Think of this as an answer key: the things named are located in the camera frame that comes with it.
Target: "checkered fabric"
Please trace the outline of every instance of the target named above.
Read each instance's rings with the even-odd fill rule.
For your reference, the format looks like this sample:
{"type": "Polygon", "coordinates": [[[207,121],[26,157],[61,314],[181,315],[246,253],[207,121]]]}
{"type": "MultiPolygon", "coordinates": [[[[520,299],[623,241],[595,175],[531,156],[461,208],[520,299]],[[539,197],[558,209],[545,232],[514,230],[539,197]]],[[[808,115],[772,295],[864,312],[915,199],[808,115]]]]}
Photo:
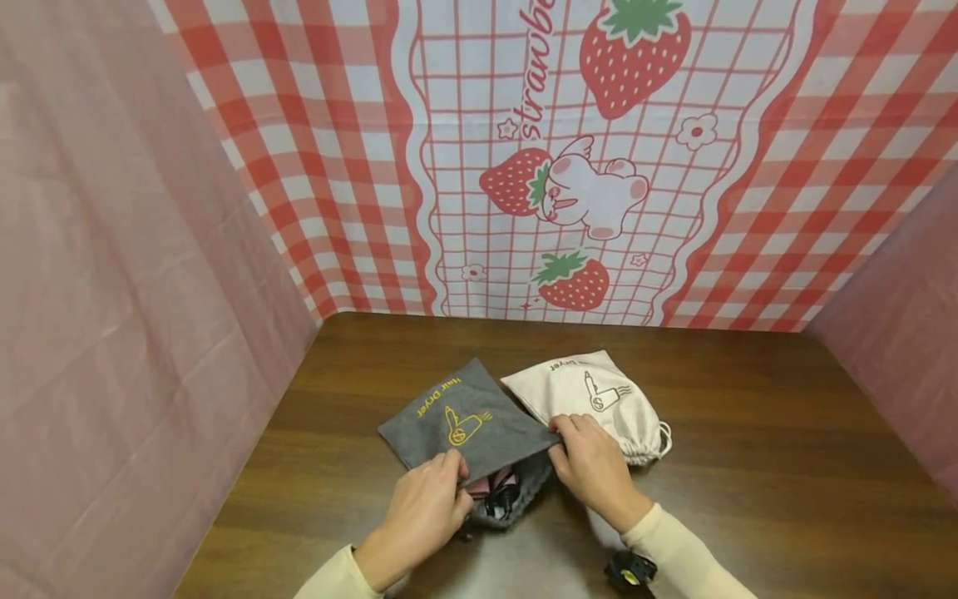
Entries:
{"type": "Polygon", "coordinates": [[[689,0],[681,68],[612,120],[580,64],[598,0],[149,1],[317,319],[800,330],[958,156],[958,0],[689,0]],[[650,184],[612,239],[479,184],[583,140],[650,184]],[[573,251],[595,309],[533,280],[573,251]]]}
{"type": "Polygon", "coordinates": [[[682,68],[647,102],[614,121],[600,114],[580,65],[582,40],[597,5],[557,2],[546,17],[537,7],[547,4],[460,2],[452,11],[422,12],[412,68],[433,123],[423,154],[438,194],[430,224],[443,246],[439,274],[447,293],[442,312],[660,324],[663,314],[654,304],[678,290],[676,273],[684,270],[676,263],[678,254],[705,234],[706,192],[738,157],[746,108],[783,67],[798,3],[685,3],[693,38],[682,68]],[[513,109],[530,88],[527,76],[536,58],[536,44],[529,40],[535,28],[517,18],[520,11],[538,14],[542,23],[548,18],[554,29],[550,56],[543,59],[554,64],[548,69],[551,87],[534,97],[552,115],[541,128],[544,143],[500,130],[510,119],[520,120],[513,109]],[[716,117],[716,139],[692,153],[681,140],[683,124],[705,115],[716,117]],[[625,158],[650,181],[645,201],[625,214],[626,234],[594,242],[582,227],[558,229],[490,205],[478,185],[490,165],[526,148],[545,148],[556,157],[583,135],[594,137],[591,158],[597,172],[625,158]],[[579,248],[609,272],[605,301],[593,311],[551,306],[530,286],[543,254],[579,248]]]}
{"type": "Polygon", "coordinates": [[[396,155],[395,3],[150,0],[317,320],[423,313],[421,192],[396,155]]]}
{"type": "Polygon", "coordinates": [[[954,2],[823,1],[815,31],[666,324],[803,329],[958,160],[954,2]]]}

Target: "cream sleeve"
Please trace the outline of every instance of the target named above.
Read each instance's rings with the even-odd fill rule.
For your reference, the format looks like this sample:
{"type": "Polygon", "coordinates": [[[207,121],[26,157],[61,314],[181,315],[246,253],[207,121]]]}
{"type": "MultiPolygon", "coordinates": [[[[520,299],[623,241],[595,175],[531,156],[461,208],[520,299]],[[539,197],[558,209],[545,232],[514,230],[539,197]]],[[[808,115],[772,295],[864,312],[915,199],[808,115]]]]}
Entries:
{"type": "Polygon", "coordinates": [[[622,542],[658,566],[649,584],[656,599],[756,599],[705,543],[657,503],[622,542]]]}
{"type": "Polygon", "coordinates": [[[343,547],[296,593],[295,599],[382,599],[369,588],[353,559],[353,548],[343,547]]]}

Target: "gray drawstring bag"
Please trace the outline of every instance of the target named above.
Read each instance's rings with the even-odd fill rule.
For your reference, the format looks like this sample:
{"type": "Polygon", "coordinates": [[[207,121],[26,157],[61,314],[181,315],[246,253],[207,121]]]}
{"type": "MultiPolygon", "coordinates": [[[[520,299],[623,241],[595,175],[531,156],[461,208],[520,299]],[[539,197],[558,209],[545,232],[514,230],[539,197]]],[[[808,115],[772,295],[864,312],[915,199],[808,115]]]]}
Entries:
{"type": "Polygon", "coordinates": [[[498,529],[522,516],[552,474],[545,450],[560,441],[520,410],[477,358],[427,389],[380,426],[379,434],[409,470],[458,449],[469,467],[461,487],[512,466],[518,489],[508,513],[496,518],[476,501],[470,515],[470,521],[498,529]]]}

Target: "yellow hair dryer logo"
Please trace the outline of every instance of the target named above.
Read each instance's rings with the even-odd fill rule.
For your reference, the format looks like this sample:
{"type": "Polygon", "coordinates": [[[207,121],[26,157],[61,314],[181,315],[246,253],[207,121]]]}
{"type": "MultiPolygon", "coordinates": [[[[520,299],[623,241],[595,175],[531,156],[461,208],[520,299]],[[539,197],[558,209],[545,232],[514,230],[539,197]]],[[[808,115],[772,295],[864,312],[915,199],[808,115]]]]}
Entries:
{"type": "Polygon", "coordinates": [[[482,414],[471,414],[466,418],[459,420],[456,411],[448,405],[445,407],[445,421],[449,424],[449,444],[458,448],[466,444],[466,441],[472,438],[486,421],[492,420],[492,414],[483,412],[482,414]]]}

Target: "bunny illustration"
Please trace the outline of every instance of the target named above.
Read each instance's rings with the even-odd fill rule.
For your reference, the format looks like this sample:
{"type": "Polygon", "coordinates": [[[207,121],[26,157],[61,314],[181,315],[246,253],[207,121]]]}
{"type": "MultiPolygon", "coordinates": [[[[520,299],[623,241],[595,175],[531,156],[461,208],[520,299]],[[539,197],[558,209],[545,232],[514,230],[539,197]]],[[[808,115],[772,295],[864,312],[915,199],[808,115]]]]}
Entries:
{"type": "Polygon", "coordinates": [[[626,212],[649,194],[649,180],[623,158],[598,173],[589,162],[593,141],[578,138],[552,163],[536,215],[558,225],[581,221],[591,239],[604,242],[622,235],[626,212]]]}

